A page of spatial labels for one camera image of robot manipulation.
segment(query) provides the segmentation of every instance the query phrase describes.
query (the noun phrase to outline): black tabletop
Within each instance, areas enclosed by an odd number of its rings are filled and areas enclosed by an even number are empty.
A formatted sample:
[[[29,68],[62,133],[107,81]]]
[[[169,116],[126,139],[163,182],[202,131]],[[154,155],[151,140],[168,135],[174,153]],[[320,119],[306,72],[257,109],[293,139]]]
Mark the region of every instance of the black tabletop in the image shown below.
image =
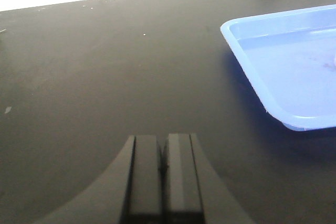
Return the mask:
[[[294,132],[219,27],[336,0],[91,0],[0,13],[0,222],[72,199],[130,134],[194,132],[257,223],[336,223],[336,130]]]

